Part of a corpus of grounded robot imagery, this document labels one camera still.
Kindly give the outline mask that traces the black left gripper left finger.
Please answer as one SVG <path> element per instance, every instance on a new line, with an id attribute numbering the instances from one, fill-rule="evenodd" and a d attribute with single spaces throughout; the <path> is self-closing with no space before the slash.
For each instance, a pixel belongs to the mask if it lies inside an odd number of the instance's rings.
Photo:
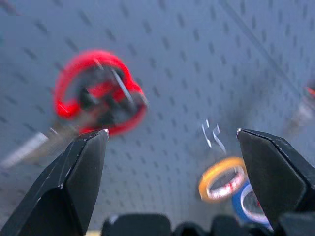
<path id="1" fill-rule="evenodd" d="M 85 236 L 98 197 L 108 130 L 79 136 L 49 164 L 0 236 Z"/>

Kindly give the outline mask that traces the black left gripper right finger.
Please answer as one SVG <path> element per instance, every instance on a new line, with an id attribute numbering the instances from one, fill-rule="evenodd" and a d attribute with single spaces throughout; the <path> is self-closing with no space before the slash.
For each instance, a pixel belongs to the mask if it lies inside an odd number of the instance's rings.
<path id="1" fill-rule="evenodd" d="M 274 230 L 315 230 L 315 167 L 286 139 L 237 131 L 248 177 Z"/>

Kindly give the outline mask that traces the blue tape roll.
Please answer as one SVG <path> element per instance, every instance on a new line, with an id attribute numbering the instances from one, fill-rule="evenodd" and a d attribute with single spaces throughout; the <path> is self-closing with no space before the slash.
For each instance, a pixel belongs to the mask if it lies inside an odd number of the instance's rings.
<path id="1" fill-rule="evenodd" d="M 234 212 L 240 220 L 246 223 L 258 223 L 272 229 L 249 180 L 232 196 L 231 200 Z"/>

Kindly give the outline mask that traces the yellow tape roll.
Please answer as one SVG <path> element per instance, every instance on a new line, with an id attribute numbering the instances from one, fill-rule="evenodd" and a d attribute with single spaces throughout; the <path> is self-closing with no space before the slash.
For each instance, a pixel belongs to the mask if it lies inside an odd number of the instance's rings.
<path id="1" fill-rule="evenodd" d="M 226 158 L 209 167 L 198 183 L 198 193 L 202 201 L 221 202 L 230 198 L 247 180 L 245 163 L 240 157 Z"/>

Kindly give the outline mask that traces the silver pegboard hook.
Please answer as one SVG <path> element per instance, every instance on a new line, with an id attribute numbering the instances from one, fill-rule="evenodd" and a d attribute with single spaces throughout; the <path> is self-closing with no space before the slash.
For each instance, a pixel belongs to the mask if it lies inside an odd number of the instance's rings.
<path id="1" fill-rule="evenodd" d="M 219 139 L 221 133 L 219 125 L 215 124 L 214 126 L 211 126 L 209 120 L 206 119 L 202 123 L 201 128 L 207 146 L 213 150 L 226 154 L 226 147 Z"/>

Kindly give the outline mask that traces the red and black tool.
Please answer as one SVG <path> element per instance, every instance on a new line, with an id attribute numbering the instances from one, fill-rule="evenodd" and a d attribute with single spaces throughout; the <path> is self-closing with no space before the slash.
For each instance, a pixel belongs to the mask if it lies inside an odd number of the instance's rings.
<path id="1" fill-rule="evenodd" d="M 315 77 L 310 79 L 305 87 L 305 93 L 298 108 L 293 112 L 285 128 L 287 135 L 299 133 L 304 127 L 315 120 Z"/>

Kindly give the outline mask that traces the red handled scissors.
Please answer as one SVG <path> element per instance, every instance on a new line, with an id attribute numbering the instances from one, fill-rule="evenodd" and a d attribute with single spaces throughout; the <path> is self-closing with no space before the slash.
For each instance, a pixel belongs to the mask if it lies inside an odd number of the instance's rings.
<path id="1" fill-rule="evenodd" d="M 129 68 L 116 55 L 89 50 L 69 61 L 53 95 L 57 121 L 38 132 L 0 161 L 8 169 L 57 157 L 78 136 L 105 129 L 112 136 L 134 129 L 144 119 L 149 102 Z"/>

